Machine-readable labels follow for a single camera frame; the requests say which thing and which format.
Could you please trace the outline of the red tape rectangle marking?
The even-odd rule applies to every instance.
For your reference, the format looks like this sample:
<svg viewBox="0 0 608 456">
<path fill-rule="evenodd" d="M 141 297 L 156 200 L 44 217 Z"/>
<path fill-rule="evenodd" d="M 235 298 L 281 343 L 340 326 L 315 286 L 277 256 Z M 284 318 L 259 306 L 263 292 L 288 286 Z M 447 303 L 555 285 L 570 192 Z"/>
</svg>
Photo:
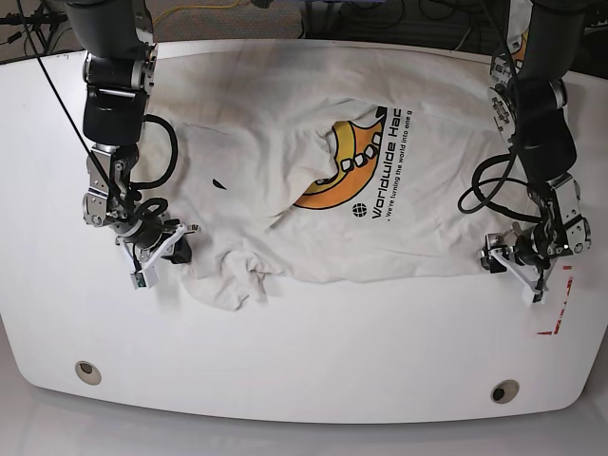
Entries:
<svg viewBox="0 0 608 456">
<path fill-rule="evenodd" d="M 558 265 L 553 270 L 548 280 L 545 301 L 538 308 L 540 320 L 536 335 L 551 336 L 559 333 L 575 276 L 576 270 L 571 264 Z"/>
</svg>

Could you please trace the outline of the black tripod stand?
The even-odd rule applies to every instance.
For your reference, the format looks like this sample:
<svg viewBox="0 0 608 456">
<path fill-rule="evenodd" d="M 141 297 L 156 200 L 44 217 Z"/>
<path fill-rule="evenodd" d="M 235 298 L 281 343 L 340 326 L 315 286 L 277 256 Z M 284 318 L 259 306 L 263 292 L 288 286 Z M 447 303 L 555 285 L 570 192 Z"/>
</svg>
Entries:
<svg viewBox="0 0 608 456">
<path fill-rule="evenodd" d="M 28 35 L 36 51 L 40 55 L 49 55 L 55 42 L 59 38 L 60 28 L 67 23 L 67 15 L 51 5 L 49 1 L 38 1 L 37 6 L 30 14 L 26 14 L 25 2 L 22 2 L 24 17 L 16 12 L 8 12 L 1 18 L 2 28 L 15 28 L 15 31 L 1 38 L 1 48 L 6 48 L 22 40 L 26 46 L 29 44 Z"/>
</svg>

